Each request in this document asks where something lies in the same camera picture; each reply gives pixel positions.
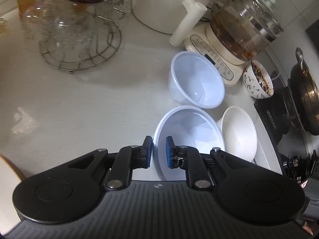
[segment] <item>white cable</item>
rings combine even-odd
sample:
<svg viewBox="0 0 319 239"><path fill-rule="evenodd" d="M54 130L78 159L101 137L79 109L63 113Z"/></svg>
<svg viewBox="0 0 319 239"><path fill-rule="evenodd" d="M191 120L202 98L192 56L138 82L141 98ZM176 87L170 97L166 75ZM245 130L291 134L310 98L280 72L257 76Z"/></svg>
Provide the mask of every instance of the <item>white cable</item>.
<svg viewBox="0 0 319 239"><path fill-rule="evenodd" d="M268 49L265 49L267 55L269 56L269 58L271 59L272 63L276 66L277 70L279 71L278 75L274 78L272 78L272 81L276 80L277 78L279 78L280 74L281 74L281 69L280 67L277 65L276 61L272 58L272 55L269 53Z"/></svg>

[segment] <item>white bowl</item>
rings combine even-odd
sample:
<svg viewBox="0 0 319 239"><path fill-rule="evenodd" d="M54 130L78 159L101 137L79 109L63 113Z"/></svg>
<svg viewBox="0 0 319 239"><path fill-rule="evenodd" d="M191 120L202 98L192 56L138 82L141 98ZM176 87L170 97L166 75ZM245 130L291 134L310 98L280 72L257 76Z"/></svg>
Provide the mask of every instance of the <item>white bowl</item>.
<svg viewBox="0 0 319 239"><path fill-rule="evenodd" d="M226 152L252 162L257 151L257 133L248 113L237 106L229 107L217 125L221 129Z"/></svg>
<svg viewBox="0 0 319 239"><path fill-rule="evenodd" d="M257 80L257 76L254 73L251 65L252 63L260 69L262 75L262 78L260 78L260 82L263 84L264 87L268 87L269 93L265 92L262 85ZM256 99L269 98L274 94L272 80L266 69L257 60L252 60L244 70L242 74L241 85L250 96Z"/></svg>
<svg viewBox="0 0 319 239"><path fill-rule="evenodd" d="M201 54L188 51L173 57L168 89L180 105L202 109L218 107L225 95L223 80L214 65Z"/></svg>
<svg viewBox="0 0 319 239"><path fill-rule="evenodd" d="M191 146L209 154L213 147L225 150L224 140L216 122L203 110L193 106L179 106L168 112L159 122L153 139L153 158L161 180L185 180L185 171L170 169L166 159L166 137L172 136L175 145Z"/></svg>

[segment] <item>countertop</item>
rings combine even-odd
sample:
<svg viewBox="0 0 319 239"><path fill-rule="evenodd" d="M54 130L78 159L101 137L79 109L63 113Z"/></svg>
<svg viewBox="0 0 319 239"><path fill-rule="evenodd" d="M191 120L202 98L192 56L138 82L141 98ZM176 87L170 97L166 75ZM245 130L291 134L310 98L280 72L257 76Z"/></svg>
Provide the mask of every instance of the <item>countertop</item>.
<svg viewBox="0 0 319 239"><path fill-rule="evenodd" d="M96 148L111 153L142 144L178 106L167 77L170 60L183 47L172 46L169 35L133 15L118 53L104 66L74 74L52 68L26 49L17 9L4 18L11 31L0 41L0 153L27 177ZM226 88L221 106L207 112L217 121L231 105L246 110L257 130L256 163L281 173L253 103L238 82ZM153 163L135 170L133 179L159 180Z"/></svg>

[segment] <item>stove knob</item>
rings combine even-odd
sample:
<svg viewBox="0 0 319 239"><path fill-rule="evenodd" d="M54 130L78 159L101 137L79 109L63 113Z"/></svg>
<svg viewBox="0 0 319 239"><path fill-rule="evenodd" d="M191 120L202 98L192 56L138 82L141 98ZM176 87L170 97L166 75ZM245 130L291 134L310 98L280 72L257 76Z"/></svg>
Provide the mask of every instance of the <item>stove knob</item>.
<svg viewBox="0 0 319 239"><path fill-rule="evenodd" d="M294 167L298 166L298 158L294 158L292 162Z"/></svg>

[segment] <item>wok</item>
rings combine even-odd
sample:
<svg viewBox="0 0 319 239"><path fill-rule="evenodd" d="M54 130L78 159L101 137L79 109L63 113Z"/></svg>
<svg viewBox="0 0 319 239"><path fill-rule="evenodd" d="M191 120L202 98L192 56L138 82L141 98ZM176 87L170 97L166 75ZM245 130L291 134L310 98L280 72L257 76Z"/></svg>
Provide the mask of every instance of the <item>wok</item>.
<svg viewBox="0 0 319 239"><path fill-rule="evenodd" d="M319 135L319 93L314 78L303 59L302 50L296 48L298 63L290 73L290 88L301 123L312 135Z"/></svg>

